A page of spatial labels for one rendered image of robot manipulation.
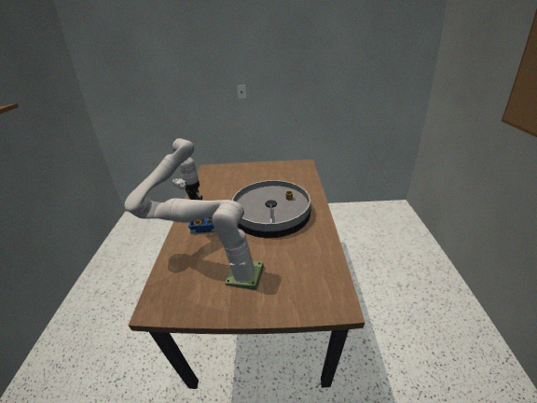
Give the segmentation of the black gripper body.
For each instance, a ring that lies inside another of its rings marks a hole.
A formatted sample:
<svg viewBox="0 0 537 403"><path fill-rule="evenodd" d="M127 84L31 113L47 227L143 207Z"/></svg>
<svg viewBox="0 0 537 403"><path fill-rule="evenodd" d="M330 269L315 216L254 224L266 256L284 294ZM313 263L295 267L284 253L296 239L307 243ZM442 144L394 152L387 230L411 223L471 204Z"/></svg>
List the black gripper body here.
<svg viewBox="0 0 537 403"><path fill-rule="evenodd" d="M193 195L194 195L194 199L197 198L197 193L199 193L198 191L198 188L200 186L200 181L198 181L197 183L193 184L193 185L186 185L186 190L190 190L190 192L193 192Z"/></svg>

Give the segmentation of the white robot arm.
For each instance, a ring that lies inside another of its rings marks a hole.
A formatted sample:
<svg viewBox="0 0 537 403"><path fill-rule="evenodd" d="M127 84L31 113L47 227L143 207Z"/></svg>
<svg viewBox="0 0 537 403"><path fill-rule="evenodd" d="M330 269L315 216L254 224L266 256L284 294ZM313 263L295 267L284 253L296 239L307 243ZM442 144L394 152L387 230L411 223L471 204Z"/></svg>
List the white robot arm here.
<svg viewBox="0 0 537 403"><path fill-rule="evenodd" d="M150 189L170 178L179 165L182 179L173 179L175 186L186 189L186 185L199 181L195 162L190 158L194 151L193 143L179 138L173 142L172 150L173 154L167 155L156 170L129 195L125 201L125 209L142 219L155 218L182 223L212 217L214 229L225 248L235 281L250 281L255 274L255 266L246 234L238 229L244 215L244 209L238 202L188 199L157 202L146 197Z"/></svg>

